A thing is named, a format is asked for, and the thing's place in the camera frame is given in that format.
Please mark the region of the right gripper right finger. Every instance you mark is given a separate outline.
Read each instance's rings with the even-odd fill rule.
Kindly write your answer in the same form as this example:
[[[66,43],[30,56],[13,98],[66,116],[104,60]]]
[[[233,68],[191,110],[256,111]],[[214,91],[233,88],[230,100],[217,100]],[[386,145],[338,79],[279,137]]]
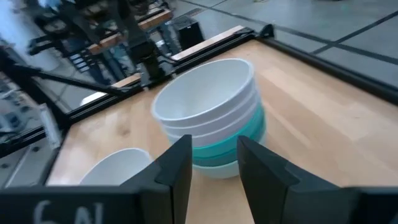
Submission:
[[[255,224],[348,224],[358,201],[259,143],[238,137],[239,174]]]

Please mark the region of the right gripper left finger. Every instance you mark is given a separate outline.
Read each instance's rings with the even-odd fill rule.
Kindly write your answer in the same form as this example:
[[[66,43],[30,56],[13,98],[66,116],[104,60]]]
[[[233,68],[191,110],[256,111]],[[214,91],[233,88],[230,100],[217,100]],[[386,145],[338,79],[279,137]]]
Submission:
[[[122,184],[134,191],[119,224],[185,224],[191,180],[192,136],[186,134]]]

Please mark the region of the dark green bowl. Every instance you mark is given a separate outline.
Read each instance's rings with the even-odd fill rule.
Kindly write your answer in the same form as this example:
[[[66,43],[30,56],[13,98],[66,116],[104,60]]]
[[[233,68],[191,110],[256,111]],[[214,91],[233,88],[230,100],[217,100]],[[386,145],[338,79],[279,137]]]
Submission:
[[[260,142],[266,131],[266,123],[263,121],[249,136],[250,139]],[[232,138],[232,142],[227,145],[227,152],[224,152],[217,156],[206,157],[206,158],[193,158],[193,164],[205,167],[221,166],[233,162],[237,159],[236,147],[237,147],[237,137]]]

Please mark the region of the pale green bowl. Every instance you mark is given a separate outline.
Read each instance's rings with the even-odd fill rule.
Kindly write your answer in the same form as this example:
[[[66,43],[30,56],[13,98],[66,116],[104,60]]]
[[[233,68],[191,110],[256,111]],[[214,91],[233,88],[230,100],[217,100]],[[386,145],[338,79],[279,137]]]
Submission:
[[[213,179],[228,179],[239,175],[238,161],[235,160],[225,165],[207,167],[193,164],[193,170]]]

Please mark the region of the white bowl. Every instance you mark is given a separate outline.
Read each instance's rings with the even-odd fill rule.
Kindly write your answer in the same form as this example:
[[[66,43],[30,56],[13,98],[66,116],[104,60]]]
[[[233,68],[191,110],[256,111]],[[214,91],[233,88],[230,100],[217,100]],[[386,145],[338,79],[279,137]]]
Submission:
[[[93,166],[80,185],[121,185],[153,162],[152,156],[139,148],[114,152]]]
[[[195,67],[160,90],[152,102],[153,117],[166,126],[197,125],[230,110],[254,87],[254,67],[226,58]]]
[[[252,90],[250,94],[243,99],[243,101],[224,114],[219,118],[211,121],[206,121],[202,124],[197,124],[188,127],[172,127],[165,124],[162,125],[162,129],[171,136],[192,134],[194,136],[202,136],[215,131],[219,131],[227,126],[234,126],[236,123],[238,129],[243,126],[242,123],[246,123],[253,116],[257,104],[259,102],[259,94],[256,89]]]
[[[223,128],[223,129],[221,129],[219,131],[215,131],[215,132],[212,132],[212,133],[209,133],[209,134],[206,134],[206,135],[202,135],[202,136],[194,136],[194,135],[192,135],[193,136],[193,145],[195,147],[202,147],[202,146],[207,146],[207,145],[210,145],[210,144],[214,144],[214,143],[216,143],[218,141],[224,140],[224,139],[230,137],[232,134],[234,134],[237,131],[239,131],[241,128],[243,128],[246,123],[244,123],[244,124],[242,123],[243,126],[241,126],[239,129],[238,129],[237,124],[235,123],[234,126],[232,126],[232,125],[231,126],[227,126],[227,127]],[[171,136],[171,135],[168,135],[167,133],[166,133],[166,135],[167,135],[167,137],[168,137],[168,139],[170,141],[171,140],[176,140],[177,137],[181,137],[182,136],[182,135]]]

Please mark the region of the turquoise bowl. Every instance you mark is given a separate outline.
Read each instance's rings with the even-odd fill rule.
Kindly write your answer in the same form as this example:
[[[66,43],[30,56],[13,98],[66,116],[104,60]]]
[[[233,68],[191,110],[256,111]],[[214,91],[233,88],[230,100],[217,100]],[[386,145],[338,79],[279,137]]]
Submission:
[[[239,136],[247,136],[254,140],[260,139],[265,128],[264,117],[264,108],[260,104],[257,107],[252,119],[248,121],[243,128],[222,141],[218,141],[208,146],[194,147],[193,157],[207,159],[210,157],[226,154],[227,152],[236,148],[236,141]]]

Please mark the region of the black floor box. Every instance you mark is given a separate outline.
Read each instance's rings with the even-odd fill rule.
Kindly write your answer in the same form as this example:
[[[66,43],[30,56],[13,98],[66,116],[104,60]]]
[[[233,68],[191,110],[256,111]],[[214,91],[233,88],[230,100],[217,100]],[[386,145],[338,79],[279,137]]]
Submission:
[[[182,50],[187,50],[205,39],[198,21],[188,16],[173,20],[172,26]]]

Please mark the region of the background wooden table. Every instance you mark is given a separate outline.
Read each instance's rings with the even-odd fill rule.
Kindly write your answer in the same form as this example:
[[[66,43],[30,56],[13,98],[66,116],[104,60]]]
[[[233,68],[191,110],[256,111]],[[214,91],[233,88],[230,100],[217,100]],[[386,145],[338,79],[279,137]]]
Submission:
[[[99,54],[118,44],[127,44],[130,46],[138,45],[143,41],[147,41],[147,31],[164,25],[172,18],[172,11],[168,9],[159,9],[154,11],[154,13],[154,16],[150,16],[148,19],[144,19],[141,22],[131,19],[131,21],[127,23],[127,27],[131,30],[126,34],[117,32],[116,34],[102,39],[99,44],[91,44],[89,47],[86,47],[86,49],[88,49],[92,54]]]

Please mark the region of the black aluminium table frame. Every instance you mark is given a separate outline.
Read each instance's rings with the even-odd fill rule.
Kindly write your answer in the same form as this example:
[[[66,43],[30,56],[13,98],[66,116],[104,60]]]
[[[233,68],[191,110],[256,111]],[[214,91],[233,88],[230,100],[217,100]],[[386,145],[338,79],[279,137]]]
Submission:
[[[388,83],[380,82],[376,79],[367,77],[366,75],[354,72],[348,68],[344,68],[335,63],[328,62],[318,58],[312,54],[306,53],[295,47],[288,46],[274,38],[274,26],[272,24],[265,25],[260,33],[244,27],[231,35],[202,47],[195,53],[189,54],[179,60],[173,69],[176,75],[186,72],[196,67],[200,63],[209,60],[219,54],[222,54],[234,47],[237,47],[249,40],[256,40],[264,45],[279,50],[293,58],[299,59],[321,71],[332,75],[346,83],[354,85],[372,95],[386,100],[394,105],[398,105],[398,87],[394,87]],[[63,78],[49,73],[41,72],[36,68],[18,65],[13,61],[4,50],[0,50],[0,71],[5,72],[10,79],[19,85],[24,92],[28,94],[34,101],[38,103],[46,103],[51,112],[55,115],[58,127],[62,130],[68,130],[71,125],[89,117],[100,111],[119,103],[126,98],[138,94],[143,91],[144,86],[139,80],[131,81],[121,88],[102,87],[71,78]],[[44,77],[53,81],[58,81],[78,87],[92,89],[105,92],[106,95],[87,103],[69,113],[64,113],[38,86],[33,80],[34,76]],[[23,147],[28,146],[45,137],[44,127],[39,126],[24,134],[2,133],[0,137],[5,137],[4,142],[0,142],[0,158],[8,156]]]

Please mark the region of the silver metal bracket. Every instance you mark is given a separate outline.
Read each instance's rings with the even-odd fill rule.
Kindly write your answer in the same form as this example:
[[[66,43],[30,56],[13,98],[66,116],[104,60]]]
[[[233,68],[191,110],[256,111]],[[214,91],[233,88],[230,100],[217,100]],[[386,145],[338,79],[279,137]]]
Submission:
[[[40,120],[43,124],[45,135],[50,144],[50,147],[52,149],[59,148],[62,144],[63,138],[51,110],[47,107],[45,103],[39,105],[38,110]]]

